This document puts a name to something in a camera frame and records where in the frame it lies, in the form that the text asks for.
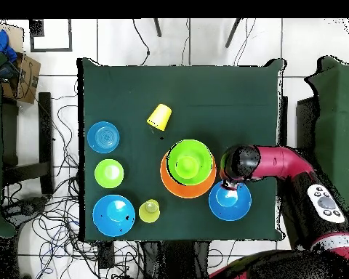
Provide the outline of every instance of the blue bowl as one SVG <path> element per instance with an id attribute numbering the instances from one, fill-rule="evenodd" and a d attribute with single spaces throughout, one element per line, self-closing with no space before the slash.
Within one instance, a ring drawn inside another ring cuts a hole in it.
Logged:
<path id="1" fill-rule="evenodd" d="M 115 150 L 120 136 L 118 129 L 113 124 L 101 121 L 89 129 L 87 139 L 89 146 L 94 151 L 106 154 Z"/>
<path id="2" fill-rule="evenodd" d="M 136 213 L 128 199 L 121 195 L 106 195 L 93 208 L 93 222 L 107 236 L 120 236 L 135 222 Z"/>
<path id="3" fill-rule="evenodd" d="M 209 194 L 208 202 L 212 213 L 222 220 L 232 222 L 244 217 L 251 208 L 251 193 L 245 184 L 238 184 L 234 191 L 226 190 L 218 182 Z"/>

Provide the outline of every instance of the bowl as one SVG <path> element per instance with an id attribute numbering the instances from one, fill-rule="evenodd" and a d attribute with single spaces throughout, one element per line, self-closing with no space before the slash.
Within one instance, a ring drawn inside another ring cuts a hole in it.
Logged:
<path id="1" fill-rule="evenodd" d="M 165 188 L 173 195 L 187 199 L 196 198 L 206 193 L 208 189 L 212 187 L 217 173 L 216 162 L 214 161 L 213 157 L 213 166 L 209 176 L 200 184 L 185 186 L 174 181 L 168 174 L 166 165 L 167 154 L 168 153 L 166 153 L 166 155 L 161 160 L 160 176 Z"/>
<path id="2" fill-rule="evenodd" d="M 100 161 L 95 169 L 95 179 L 104 188 L 115 188 L 124 178 L 123 166 L 115 159 Z"/>
<path id="3" fill-rule="evenodd" d="M 93 222 L 104 235 L 116 237 L 127 233 L 136 218 L 135 209 L 121 195 L 106 195 L 93 208 Z"/>
<path id="4" fill-rule="evenodd" d="M 198 140 L 184 139 L 169 150 L 167 171 L 182 185 L 202 183 L 211 173 L 213 157 L 208 147 Z"/>
<path id="5" fill-rule="evenodd" d="M 236 190 L 226 190 L 218 182 L 209 193 L 209 207 L 219 219 L 232 222 L 244 217 L 251 208 L 251 193 L 245 184 L 238 184 Z"/>
<path id="6" fill-rule="evenodd" d="M 87 140 L 94 151 L 106 154 L 116 149 L 120 136 L 118 129 L 113 124 L 101 121 L 89 129 Z"/>

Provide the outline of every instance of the light green bowl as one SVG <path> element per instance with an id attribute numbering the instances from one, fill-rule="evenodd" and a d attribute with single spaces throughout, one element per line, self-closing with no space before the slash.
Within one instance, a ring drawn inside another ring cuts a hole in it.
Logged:
<path id="1" fill-rule="evenodd" d="M 180 184 L 197 185 L 211 173 L 213 158 L 208 147 L 198 140 L 177 142 L 167 156 L 167 171 Z"/>
<path id="2" fill-rule="evenodd" d="M 115 188 L 123 181 L 124 170 L 115 159 L 100 161 L 95 169 L 95 179 L 104 188 Z"/>

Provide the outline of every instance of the stacked bowls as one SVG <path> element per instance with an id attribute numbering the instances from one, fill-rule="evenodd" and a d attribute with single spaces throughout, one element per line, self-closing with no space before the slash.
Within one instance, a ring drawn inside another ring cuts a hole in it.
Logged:
<path id="1" fill-rule="evenodd" d="M 177 197 L 196 198 L 213 185 L 216 163 L 208 147 L 198 140 L 174 144 L 161 160 L 161 181 Z"/>

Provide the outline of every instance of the table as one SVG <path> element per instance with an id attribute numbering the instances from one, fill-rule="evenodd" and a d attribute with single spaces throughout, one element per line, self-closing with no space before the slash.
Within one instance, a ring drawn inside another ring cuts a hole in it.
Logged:
<path id="1" fill-rule="evenodd" d="M 95 227 L 92 210 L 104 195 L 128 198 L 136 211 L 132 229 L 119 240 L 280 240 L 275 230 L 276 181 L 249 183 L 252 207 L 236 222 L 224 222 L 209 209 L 209 192 L 182 199 L 163 186 L 159 166 L 164 154 L 182 139 L 196 139 L 211 150 L 217 166 L 234 144 L 274 145 L 278 118 L 277 76 L 281 60 L 265 67 L 108 67 L 78 59 L 79 174 L 81 237 L 113 240 Z M 146 123 L 159 103 L 172 109 L 165 132 Z M 119 130 L 119 146 L 99 154 L 87 144 L 87 132 L 98 121 L 110 121 Z M 124 180 L 115 189 L 99 186 L 96 165 L 106 158 L 124 167 Z M 153 224 L 138 217 L 150 198 L 161 207 Z"/>

